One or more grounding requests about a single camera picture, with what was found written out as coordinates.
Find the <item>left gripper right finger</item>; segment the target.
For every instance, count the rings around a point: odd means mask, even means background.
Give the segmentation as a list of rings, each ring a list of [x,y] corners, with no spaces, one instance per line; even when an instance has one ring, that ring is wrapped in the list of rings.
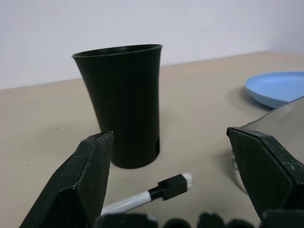
[[[304,165],[273,136],[229,127],[241,180],[258,216],[269,209],[304,208]]]

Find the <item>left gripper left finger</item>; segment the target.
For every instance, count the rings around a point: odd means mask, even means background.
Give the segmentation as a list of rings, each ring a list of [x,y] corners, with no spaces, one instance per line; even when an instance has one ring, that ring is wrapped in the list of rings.
[[[22,228],[92,228],[103,208],[113,132],[80,142],[48,180]]]

